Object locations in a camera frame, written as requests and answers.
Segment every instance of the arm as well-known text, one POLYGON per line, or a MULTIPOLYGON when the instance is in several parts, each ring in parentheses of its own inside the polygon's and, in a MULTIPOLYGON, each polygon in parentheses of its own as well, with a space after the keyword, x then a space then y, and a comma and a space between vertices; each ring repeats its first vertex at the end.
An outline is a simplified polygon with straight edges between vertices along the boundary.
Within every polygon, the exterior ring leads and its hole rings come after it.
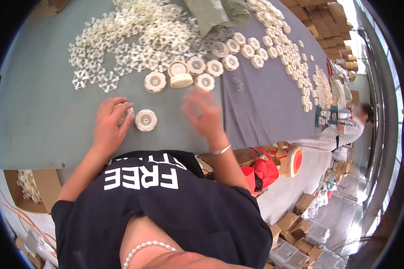
POLYGON ((101 171, 109 157, 118 150, 130 123, 135 118, 129 115, 118 128, 117 123, 121 116, 132 107, 125 103, 127 98, 115 97, 105 100, 99 107, 94 130, 94 143, 75 172, 60 191, 58 200, 75 202, 81 192, 90 184, 101 171))
MULTIPOLYGON (((184 97, 182 111, 193 127, 207 139, 210 152, 227 148, 229 139, 223 131, 221 106, 216 103, 211 93, 191 89, 184 97), (199 117, 194 113, 193 106, 200 111, 199 117)), ((214 156, 214 171, 217 182, 249 190, 247 180, 231 148, 214 156)))

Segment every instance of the navy t-shirt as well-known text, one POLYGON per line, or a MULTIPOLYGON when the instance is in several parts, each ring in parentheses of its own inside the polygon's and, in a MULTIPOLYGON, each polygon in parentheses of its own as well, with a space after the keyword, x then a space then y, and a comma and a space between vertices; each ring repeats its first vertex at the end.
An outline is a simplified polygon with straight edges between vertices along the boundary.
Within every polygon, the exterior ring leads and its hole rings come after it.
POLYGON ((52 209, 60 268, 121 268, 121 241, 135 214, 151 218, 185 251, 263 268, 272 234, 256 199, 202 176, 186 152, 110 160, 76 202, 58 201, 52 209))

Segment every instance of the pearl necklace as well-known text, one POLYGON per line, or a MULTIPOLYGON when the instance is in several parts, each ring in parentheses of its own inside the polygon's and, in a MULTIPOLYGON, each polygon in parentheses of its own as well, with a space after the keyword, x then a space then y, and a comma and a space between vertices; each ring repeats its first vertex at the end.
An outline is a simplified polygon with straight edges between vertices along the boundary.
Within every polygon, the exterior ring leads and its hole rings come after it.
POLYGON ((154 240, 152 242, 148 241, 146 243, 142 243, 140 245, 137 245, 136 248, 132 249, 132 252, 130 252, 129 255, 127 255, 126 262, 124 262, 124 264, 123 264, 123 269, 127 269, 127 267, 129 267, 130 260, 133 258, 133 256, 136 254, 136 252, 138 250, 141 250, 143 247, 147 247, 147 246, 151 246, 151 245, 161 246, 161 247, 164 247, 164 248, 166 248, 167 250, 170 250, 170 251, 178 251, 178 250, 176 250, 176 248, 171 247, 170 245, 166 245, 163 242, 159 242, 159 241, 156 241, 156 240, 154 240))

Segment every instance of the person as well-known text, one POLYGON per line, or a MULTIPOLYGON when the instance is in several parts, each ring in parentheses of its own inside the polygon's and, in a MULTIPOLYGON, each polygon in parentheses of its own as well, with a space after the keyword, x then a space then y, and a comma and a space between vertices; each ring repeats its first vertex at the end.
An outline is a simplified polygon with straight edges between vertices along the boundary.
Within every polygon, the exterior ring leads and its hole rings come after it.
POLYGON ((288 141, 288 143, 299 146, 302 151, 310 152, 333 152, 343 145, 352 143, 359 138, 365 128, 366 122, 374 123, 374 110, 368 103, 362 103, 353 117, 354 125, 330 125, 323 132, 312 137, 288 141))
POLYGON ((209 144, 215 181, 205 179, 188 152, 139 151, 108 160, 134 119, 127 116, 117 127, 132 107, 126 101, 115 97, 100 105, 93 146, 51 211, 60 268, 263 268, 272 233, 213 95, 193 88, 182 111, 209 144))

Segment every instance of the stack of cardboard boxes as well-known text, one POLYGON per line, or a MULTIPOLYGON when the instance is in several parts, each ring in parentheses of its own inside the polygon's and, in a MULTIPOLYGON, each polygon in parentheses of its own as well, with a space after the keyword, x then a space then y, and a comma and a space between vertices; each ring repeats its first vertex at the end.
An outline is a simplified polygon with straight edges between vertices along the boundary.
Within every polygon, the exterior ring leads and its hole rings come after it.
POLYGON ((343 6, 333 0, 280 0, 302 23, 323 48, 329 59, 344 58, 344 68, 349 70, 351 81, 355 79, 357 58, 344 40, 351 40, 353 25, 347 20, 343 6))
POLYGON ((343 177, 348 176, 348 173, 354 171, 354 165, 351 161, 338 161, 334 163, 332 170, 336 173, 336 180, 340 182, 343 177))
POLYGON ((311 227, 306 220, 300 218, 300 215, 307 210, 313 198, 314 196, 311 194, 302 194, 294 205, 293 212, 287 211, 277 223, 270 226, 274 237, 272 248, 277 247, 278 238, 281 236, 289 244, 299 249, 300 252, 309 256, 309 260, 303 266, 303 268, 308 269, 312 268, 312 264, 315 263, 323 253, 323 250, 320 248, 303 241, 307 237, 311 227))

